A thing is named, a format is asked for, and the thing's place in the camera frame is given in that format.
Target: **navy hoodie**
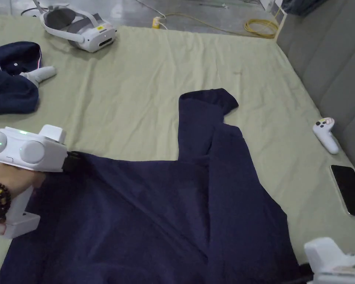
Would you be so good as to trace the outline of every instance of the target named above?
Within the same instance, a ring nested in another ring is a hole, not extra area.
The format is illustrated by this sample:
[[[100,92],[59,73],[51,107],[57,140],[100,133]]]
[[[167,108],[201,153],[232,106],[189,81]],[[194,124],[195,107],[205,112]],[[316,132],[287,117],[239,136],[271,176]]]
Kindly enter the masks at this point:
[[[13,240],[0,284],[281,283],[298,275],[287,216],[259,183],[224,89],[179,99],[179,158],[80,153],[49,175]]]
[[[41,65],[38,44],[17,42],[0,46],[0,114],[27,114],[38,104],[38,88],[20,76]]]

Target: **phone screen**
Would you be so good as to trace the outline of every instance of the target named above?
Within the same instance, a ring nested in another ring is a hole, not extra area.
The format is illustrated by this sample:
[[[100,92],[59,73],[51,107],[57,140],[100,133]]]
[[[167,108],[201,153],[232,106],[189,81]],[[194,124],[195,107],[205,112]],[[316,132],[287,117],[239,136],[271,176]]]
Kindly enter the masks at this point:
[[[351,215],[355,216],[355,171],[350,167],[332,165],[335,181],[344,199],[346,208]]]

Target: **vr headset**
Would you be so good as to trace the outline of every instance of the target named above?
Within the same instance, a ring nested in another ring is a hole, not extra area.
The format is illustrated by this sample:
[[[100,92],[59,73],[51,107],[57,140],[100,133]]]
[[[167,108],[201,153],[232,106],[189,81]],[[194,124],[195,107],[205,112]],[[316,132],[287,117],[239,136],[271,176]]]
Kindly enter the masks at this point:
[[[36,0],[33,1],[41,13],[44,29],[54,36],[67,39],[73,47],[96,52],[113,43],[116,38],[117,31],[98,14],[91,15],[71,7],[58,6],[45,12]],[[82,19],[73,22],[77,16]]]

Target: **white handheld device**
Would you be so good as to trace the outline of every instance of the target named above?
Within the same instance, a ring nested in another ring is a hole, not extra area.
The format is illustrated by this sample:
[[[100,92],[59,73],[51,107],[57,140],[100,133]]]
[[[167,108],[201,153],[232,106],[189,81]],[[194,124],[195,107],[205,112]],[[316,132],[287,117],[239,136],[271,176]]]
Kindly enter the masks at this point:
[[[1,128],[0,162],[27,170],[62,172],[67,157],[65,136],[62,128],[52,125],[45,125],[38,134]],[[6,222],[0,224],[0,236],[12,239],[37,228],[40,217],[24,211],[32,192],[30,187],[11,202]]]
[[[355,284],[355,253],[345,254],[331,238],[312,240],[304,246],[312,284]]]
[[[326,117],[320,119],[313,126],[313,132],[317,136],[318,140],[322,145],[329,151],[330,154],[338,154],[339,149],[337,144],[334,141],[331,129],[335,124],[335,120],[331,117]]]

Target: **light green bed sheet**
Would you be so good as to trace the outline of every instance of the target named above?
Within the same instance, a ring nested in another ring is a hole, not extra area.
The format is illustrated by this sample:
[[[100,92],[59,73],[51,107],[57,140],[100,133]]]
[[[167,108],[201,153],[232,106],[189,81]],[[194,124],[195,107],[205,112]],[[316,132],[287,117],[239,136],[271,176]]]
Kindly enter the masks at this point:
[[[0,128],[38,132],[52,124],[67,131],[71,151],[174,160],[179,95],[224,88],[239,103],[225,122],[242,130],[260,183],[288,215],[299,262],[306,261],[304,243],[316,237],[355,251],[355,217],[329,169],[350,161],[314,136],[319,111],[275,42],[119,27],[112,46],[91,54],[47,34],[36,18],[0,16],[0,46],[16,41],[38,43],[43,66],[58,74],[41,83],[35,113],[0,115]],[[9,244],[0,238],[0,268]]]

